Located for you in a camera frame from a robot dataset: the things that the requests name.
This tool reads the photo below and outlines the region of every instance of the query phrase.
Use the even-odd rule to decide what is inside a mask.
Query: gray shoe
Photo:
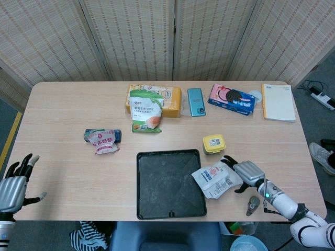
[[[312,158],[323,166],[326,173],[329,175],[335,175],[335,168],[331,167],[328,163],[328,157],[333,153],[333,151],[328,152],[322,146],[314,142],[310,143],[308,148]]]

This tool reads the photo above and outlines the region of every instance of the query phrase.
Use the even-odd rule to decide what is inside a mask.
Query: black tray
[[[199,168],[197,149],[138,153],[137,218],[205,216],[205,197],[191,175]]]

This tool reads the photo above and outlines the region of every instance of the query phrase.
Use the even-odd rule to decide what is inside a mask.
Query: chair
[[[117,222],[110,251],[221,251],[218,222]]]

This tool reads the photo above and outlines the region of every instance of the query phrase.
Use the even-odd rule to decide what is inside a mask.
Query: yellow container
[[[226,148],[222,134],[214,134],[203,138],[203,149],[205,154],[219,153]]]
[[[162,117],[179,118],[182,107],[182,90],[179,87],[130,84],[126,98],[126,109],[130,113],[130,91],[143,89],[161,95],[164,99]]]

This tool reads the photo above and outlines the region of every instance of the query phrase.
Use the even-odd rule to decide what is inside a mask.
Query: striped cloth
[[[93,221],[80,221],[82,229],[70,233],[71,246],[77,251],[96,251],[107,248],[105,234],[98,232]]]

